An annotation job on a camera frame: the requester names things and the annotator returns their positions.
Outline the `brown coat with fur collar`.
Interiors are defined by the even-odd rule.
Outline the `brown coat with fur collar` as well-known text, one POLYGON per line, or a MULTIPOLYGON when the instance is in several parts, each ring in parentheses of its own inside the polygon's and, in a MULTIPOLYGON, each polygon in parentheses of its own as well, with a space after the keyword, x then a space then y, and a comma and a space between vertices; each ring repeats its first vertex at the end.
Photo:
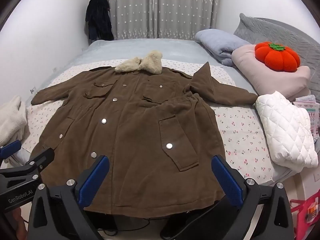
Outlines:
POLYGON ((209 102, 242 106, 256 99, 219 83, 208 63, 193 75, 95 68, 34 96, 32 105, 63 104, 32 154, 54 150, 42 172, 49 186, 107 156, 110 170, 89 206, 93 212, 149 218, 203 209, 223 197, 211 160, 225 149, 209 102))

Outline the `dark hanging clothes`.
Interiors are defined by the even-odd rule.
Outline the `dark hanging clothes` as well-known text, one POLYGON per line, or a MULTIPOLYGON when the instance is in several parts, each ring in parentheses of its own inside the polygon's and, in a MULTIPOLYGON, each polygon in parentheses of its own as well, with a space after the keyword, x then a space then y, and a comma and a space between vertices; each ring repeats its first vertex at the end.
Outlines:
POLYGON ((88 26, 88 38, 91 41, 113 41, 108 0, 90 0, 86 9, 85 22, 88 26))

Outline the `cream fleece garment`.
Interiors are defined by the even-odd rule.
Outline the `cream fleece garment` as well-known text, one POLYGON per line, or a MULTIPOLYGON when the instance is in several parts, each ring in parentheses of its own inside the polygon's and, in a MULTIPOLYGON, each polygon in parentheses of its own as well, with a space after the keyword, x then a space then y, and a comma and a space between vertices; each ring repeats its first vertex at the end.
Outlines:
POLYGON ((1 146, 23 139, 27 125, 27 110, 20 96, 16 95, 9 102, 1 105, 0 118, 1 146))

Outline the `cherry print bed cover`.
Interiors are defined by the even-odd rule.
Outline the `cherry print bed cover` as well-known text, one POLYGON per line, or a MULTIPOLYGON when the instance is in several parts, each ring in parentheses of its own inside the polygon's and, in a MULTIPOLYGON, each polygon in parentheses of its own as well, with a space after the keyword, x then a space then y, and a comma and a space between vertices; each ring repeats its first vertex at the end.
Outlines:
MULTIPOLYGON (((115 67, 124 61, 125 59, 109 60, 72 66, 44 83, 41 89, 64 82, 80 72, 102 66, 115 67)), ((203 64, 162 60, 162 66, 192 76, 203 64)), ((220 83, 236 86, 231 76, 221 66, 210 65, 210 72, 211 76, 220 83)), ((50 101, 27 107, 28 126, 22 142, 22 148, 27 151, 24 153, 26 160, 29 159, 32 150, 39 142, 40 135, 48 121, 62 103, 63 100, 50 101)), ((210 107, 215 112, 229 165, 236 168, 244 178, 253 178, 259 184, 273 183, 274 166, 255 109, 248 106, 225 107, 213 103, 210 103, 210 107)))

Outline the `white quilted folded garment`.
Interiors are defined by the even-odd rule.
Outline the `white quilted folded garment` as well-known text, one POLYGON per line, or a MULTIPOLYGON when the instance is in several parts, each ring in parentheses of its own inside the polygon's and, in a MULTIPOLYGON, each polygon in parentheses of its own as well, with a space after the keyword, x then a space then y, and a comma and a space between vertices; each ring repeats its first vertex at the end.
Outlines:
POLYGON ((274 163, 297 173, 318 166, 306 109, 293 105, 278 91, 259 96, 254 106, 274 163))

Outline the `printed paper box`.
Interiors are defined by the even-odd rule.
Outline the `printed paper box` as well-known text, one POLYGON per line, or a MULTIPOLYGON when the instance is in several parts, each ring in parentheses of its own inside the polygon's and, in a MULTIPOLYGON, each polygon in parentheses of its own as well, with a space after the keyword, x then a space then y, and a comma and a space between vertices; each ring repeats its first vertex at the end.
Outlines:
POLYGON ((293 104, 299 108, 304 108, 310 117, 310 130, 314 141, 319 138, 319 103, 316 102, 314 95, 296 98, 293 104))

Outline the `light blue bed sheet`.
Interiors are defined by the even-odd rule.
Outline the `light blue bed sheet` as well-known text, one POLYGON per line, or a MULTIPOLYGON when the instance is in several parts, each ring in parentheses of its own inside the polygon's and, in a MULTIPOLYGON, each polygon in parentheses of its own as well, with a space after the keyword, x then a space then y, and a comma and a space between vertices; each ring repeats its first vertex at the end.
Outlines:
MULTIPOLYGON (((226 67, 219 64, 203 47, 194 41, 173 40, 173 39, 134 39, 120 41, 101 41, 94 42, 89 46, 79 57, 76 57, 70 64, 57 70, 49 78, 41 83, 40 88, 44 83, 50 81, 51 78, 61 74, 72 66, 80 64, 88 64, 100 61, 123 60, 133 57, 144 57, 152 50, 158 50, 163 54, 163 60, 173 60, 186 63, 204 64, 209 62, 213 66, 221 66, 227 74, 231 76, 236 87, 240 87, 253 93, 254 89, 251 84, 233 67, 226 67)), ((21 148, 10 161, 15 165, 23 165, 27 162, 25 159, 25 151, 21 148)), ((287 178, 295 175, 295 172, 289 168, 274 164, 273 183, 282 182, 287 178)))

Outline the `pink pillow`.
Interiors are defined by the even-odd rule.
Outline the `pink pillow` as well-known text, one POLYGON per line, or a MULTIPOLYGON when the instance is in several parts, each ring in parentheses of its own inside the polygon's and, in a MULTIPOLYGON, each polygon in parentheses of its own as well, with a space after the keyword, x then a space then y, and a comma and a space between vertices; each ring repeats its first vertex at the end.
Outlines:
POLYGON ((232 52, 232 61, 253 86, 258 95, 280 92, 290 101, 310 95, 310 68, 298 67, 296 72, 276 72, 258 61, 254 45, 244 45, 232 52))

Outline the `red pumpkin plush cushion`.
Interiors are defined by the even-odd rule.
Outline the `red pumpkin plush cushion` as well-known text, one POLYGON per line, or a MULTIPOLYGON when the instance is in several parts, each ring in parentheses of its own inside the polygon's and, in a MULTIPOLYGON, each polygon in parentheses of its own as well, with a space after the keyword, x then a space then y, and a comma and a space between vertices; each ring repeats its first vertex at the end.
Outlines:
POLYGON ((290 47, 272 42, 255 45, 255 58, 276 72, 296 72, 300 67, 300 57, 290 47))

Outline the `grey dotted curtain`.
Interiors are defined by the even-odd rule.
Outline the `grey dotted curtain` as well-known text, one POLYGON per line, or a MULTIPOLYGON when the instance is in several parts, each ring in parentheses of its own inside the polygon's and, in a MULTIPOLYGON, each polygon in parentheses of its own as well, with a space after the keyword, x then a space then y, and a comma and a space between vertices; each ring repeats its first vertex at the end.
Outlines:
POLYGON ((220 0, 108 0, 117 40, 173 38, 192 40, 216 26, 220 0))

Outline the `folded lavender blanket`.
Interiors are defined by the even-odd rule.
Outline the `folded lavender blanket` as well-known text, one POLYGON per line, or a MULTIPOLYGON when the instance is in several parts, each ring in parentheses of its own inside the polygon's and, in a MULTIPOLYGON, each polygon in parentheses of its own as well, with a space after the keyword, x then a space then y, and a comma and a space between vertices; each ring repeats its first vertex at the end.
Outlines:
POLYGON ((204 29, 195 35, 195 41, 202 44, 224 66, 232 67, 232 52, 249 42, 219 29, 204 29))

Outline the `grey quilted headboard cover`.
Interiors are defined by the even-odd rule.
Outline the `grey quilted headboard cover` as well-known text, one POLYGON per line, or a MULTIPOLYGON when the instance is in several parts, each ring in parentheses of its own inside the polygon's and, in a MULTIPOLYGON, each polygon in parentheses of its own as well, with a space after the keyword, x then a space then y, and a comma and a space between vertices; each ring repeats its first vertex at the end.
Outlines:
POLYGON ((309 89, 319 101, 319 43, 301 30, 276 20, 249 17, 241 13, 234 35, 251 43, 270 41, 292 48, 301 64, 311 70, 309 89))

